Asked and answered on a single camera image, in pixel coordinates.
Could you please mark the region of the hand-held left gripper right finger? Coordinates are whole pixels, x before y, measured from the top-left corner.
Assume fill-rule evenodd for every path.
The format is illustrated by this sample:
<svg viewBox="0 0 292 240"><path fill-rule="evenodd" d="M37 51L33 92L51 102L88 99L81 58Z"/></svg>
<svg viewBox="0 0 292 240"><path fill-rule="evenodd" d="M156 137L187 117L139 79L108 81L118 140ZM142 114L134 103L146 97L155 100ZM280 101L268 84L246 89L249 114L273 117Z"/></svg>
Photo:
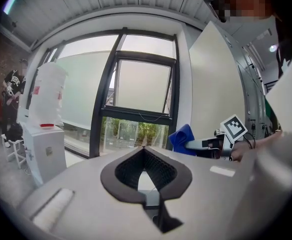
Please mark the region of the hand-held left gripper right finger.
<svg viewBox="0 0 292 240"><path fill-rule="evenodd" d="M256 154L241 162L208 159L145 147L147 158L160 161L159 223L145 223L146 240L241 240L253 236L249 187Z"/></svg>

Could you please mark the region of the grey metal locker cabinet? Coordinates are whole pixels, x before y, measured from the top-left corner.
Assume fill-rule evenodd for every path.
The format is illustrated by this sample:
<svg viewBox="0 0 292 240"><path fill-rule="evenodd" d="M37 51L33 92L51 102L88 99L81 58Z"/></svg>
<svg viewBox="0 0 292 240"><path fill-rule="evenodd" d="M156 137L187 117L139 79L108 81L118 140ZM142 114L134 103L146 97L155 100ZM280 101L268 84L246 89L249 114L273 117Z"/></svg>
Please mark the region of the grey metal locker cabinet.
<svg viewBox="0 0 292 240"><path fill-rule="evenodd" d="M261 140L271 124L258 71L244 48L214 22L191 46L191 129L196 139L213 137L220 123L237 115L246 138Z"/></svg>

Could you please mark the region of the white cabinet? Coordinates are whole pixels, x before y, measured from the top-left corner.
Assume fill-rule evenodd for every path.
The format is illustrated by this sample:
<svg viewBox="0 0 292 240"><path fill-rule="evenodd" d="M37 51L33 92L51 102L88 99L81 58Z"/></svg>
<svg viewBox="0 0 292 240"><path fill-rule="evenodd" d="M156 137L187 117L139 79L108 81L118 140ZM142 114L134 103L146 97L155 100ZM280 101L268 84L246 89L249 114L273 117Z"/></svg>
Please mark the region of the white cabinet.
<svg viewBox="0 0 292 240"><path fill-rule="evenodd" d="M48 182L66 166L64 131L57 127L36 127L23 123L26 162L37 187Z"/></svg>

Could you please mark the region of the person's right forearm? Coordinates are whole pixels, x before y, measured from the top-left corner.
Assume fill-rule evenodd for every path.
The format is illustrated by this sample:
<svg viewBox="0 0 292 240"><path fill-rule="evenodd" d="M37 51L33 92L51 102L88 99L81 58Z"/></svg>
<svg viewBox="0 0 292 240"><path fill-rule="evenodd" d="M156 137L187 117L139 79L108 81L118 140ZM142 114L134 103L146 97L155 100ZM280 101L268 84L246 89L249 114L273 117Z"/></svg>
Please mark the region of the person's right forearm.
<svg viewBox="0 0 292 240"><path fill-rule="evenodd" d="M263 139L259 140L252 140L252 141L238 141L234 144L234 147L232 149L231 157L234 161L240 162L243 158L244 153L248 152L251 148L252 149L259 149L263 148L274 141L278 140L283 136L283 131L278 130L273 135L268 136Z"/></svg>

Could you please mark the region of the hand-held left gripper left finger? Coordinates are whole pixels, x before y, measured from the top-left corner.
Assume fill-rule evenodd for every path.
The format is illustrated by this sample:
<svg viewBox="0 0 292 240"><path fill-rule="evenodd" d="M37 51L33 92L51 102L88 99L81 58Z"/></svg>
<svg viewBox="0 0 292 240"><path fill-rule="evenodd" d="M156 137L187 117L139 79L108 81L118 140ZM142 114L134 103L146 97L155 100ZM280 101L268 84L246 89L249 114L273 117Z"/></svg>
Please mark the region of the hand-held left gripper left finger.
<svg viewBox="0 0 292 240"><path fill-rule="evenodd" d="M102 169L127 154L113 154L78 162L37 188L19 206L30 218L59 189L74 191L51 233L64 240L159 240L161 232L140 204L120 202L100 180Z"/></svg>

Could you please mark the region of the person's black star shirt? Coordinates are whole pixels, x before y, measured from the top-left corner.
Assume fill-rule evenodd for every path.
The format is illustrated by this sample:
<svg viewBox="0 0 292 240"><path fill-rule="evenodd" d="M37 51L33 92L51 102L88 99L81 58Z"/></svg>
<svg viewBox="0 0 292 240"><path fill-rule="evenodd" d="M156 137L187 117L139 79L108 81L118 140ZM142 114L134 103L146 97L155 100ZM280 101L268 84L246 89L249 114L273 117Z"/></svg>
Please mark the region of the person's black star shirt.
<svg viewBox="0 0 292 240"><path fill-rule="evenodd" d="M280 79L292 61L292 17L285 12L279 12L277 9L274 10L273 15L278 36L276 60L278 63L278 79Z"/></svg>

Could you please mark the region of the black awning window sash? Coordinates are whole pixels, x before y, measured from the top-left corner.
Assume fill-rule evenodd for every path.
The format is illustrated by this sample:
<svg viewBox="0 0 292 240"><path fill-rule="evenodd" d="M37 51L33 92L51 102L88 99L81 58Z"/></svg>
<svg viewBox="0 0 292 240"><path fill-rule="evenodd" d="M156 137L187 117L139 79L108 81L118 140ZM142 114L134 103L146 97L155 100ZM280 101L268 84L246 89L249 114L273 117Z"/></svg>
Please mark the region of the black awning window sash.
<svg viewBox="0 0 292 240"><path fill-rule="evenodd" d="M177 118L177 60L158 54L119 50L113 66L114 92L101 107L103 116L171 126Z"/></svg>

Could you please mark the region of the white chair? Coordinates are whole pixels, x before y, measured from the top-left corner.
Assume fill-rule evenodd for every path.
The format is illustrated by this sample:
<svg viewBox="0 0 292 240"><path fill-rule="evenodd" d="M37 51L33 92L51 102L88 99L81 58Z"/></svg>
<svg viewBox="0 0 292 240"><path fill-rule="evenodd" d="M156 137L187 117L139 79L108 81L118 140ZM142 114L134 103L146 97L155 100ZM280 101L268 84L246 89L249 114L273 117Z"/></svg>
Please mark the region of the white chair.
<svg viewBox="0 0 292 240"><path fill-rule="evenodd" d="M19 151L21 151L21 146L24 146L24 140L7 140L4 134L2 134L0 137L6 161L11 162L13 159L15 159L18 168L21 169L21 167L26 163L26 157L19 153Z"/></svg>

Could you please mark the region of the black bag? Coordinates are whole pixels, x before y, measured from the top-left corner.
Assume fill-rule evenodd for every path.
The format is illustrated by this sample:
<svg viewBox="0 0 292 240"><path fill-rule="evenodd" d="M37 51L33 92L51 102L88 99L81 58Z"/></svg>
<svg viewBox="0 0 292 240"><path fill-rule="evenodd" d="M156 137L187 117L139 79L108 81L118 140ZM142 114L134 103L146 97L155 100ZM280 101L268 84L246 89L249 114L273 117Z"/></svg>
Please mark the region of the black bag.
<svg viewBox="0 0 292 240"><path fill-rule="evenodd" d="M23 130L20 124L18 123L12 123L10 125L9 130L6 133L6 138L8 141L18 141L18 140L22 140L22 135L23 135Z"/></svg>

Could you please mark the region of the black window frame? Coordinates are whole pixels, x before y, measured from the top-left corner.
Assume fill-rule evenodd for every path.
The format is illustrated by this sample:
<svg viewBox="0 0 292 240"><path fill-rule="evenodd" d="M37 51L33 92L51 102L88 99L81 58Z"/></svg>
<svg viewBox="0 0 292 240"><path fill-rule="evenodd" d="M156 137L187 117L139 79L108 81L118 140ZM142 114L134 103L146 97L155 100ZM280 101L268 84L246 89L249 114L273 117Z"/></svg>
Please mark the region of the black window frame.
<svg viewBox="0 0 292 240"><path fill-rule="evenodd" d="M177 35L163 34L149 30L128 29L126 27L116 30L107 30L106 32L109 34L117 34L118 37L106 61L95 98L89 139L89 159L100 156L100 133L102 119L104 117L165 125L169 127L169 135L175 132L177 129L180 97L180 60ZM176 58L151 53L121 50L127 35L147 36L172 41ZM108 94L113 70L115 66L119 64L120 60L136 61L170 67L171 72L168 78L168 83L172 89L169 114L106 105L106 97Z"/></svg>

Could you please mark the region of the small frosted window pane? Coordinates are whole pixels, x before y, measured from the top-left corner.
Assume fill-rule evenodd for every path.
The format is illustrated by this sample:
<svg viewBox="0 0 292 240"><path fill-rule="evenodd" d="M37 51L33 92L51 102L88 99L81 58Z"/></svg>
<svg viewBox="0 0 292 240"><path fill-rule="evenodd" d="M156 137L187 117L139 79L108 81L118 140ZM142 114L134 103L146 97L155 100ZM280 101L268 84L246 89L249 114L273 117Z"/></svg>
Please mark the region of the small frosted window pane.
<svg viewBox="0 0 292 240"><path fill-rule="evenodd" d="M121 50L175 57L172 41L143 35L127 35Z"/></svg>

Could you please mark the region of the clear window glass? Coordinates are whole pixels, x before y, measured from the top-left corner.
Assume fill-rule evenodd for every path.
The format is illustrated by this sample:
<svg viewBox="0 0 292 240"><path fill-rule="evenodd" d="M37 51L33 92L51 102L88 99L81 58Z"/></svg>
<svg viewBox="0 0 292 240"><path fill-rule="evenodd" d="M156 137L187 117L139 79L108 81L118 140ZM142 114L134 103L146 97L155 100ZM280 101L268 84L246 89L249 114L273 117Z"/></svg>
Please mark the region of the clear window glass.
<svg viewBox="0 0 292 240"><path fill-rule="evenodd" d="M101 125L99 154L102 156L121 149L140 146L165 148L168 131L167 125L104 117Z"/></svg>

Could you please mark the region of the large half-frosted window pane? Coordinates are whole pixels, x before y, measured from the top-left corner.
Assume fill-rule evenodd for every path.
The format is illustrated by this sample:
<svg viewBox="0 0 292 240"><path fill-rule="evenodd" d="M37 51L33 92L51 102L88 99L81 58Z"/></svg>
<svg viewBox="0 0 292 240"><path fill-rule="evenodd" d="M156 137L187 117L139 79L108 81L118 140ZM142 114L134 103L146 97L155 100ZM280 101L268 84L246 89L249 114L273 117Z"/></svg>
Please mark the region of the large half-frosted window pane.
<svg viewBox="0 0 292 240"><path fill-rule="evenodd" d="M89 156L95 99L117 38L102 35L67 43L55 61L67 74L61 107L65 146L83 157Z"/></svg>

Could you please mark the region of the blue cloth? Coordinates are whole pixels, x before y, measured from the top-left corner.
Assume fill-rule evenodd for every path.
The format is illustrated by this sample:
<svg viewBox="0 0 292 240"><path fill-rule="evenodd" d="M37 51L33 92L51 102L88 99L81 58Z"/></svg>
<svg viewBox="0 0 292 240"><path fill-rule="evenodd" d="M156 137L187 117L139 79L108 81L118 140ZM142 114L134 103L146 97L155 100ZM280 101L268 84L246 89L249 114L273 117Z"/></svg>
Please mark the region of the blue cloth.
<svg viewBox="0 0 292 240"><path fill-rule="evenodd" d="M185 144L194 139L194 135L188 124L183 125L179 130L169 135L169 141L172 144L173 152L190 156L196 156L196 152L192 149L187 149Z"/></svg>

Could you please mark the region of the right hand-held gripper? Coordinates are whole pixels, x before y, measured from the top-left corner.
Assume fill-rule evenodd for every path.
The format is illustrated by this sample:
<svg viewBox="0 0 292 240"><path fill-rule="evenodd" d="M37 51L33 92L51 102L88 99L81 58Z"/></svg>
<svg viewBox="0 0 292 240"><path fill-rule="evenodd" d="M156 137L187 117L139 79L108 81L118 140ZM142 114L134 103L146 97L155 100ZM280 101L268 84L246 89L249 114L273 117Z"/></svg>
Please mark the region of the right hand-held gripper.
<svg viewBox="0 0 292 240"><path fill-rule="evenodd" d="M214 138L211 140L195 139L188 141L185 148L191 150L219 150L218 158L232 161L231 153L235 143L243 138L247 132L247 128L239 117L232 115L220 123L219 129L214 132Z"/></svg>

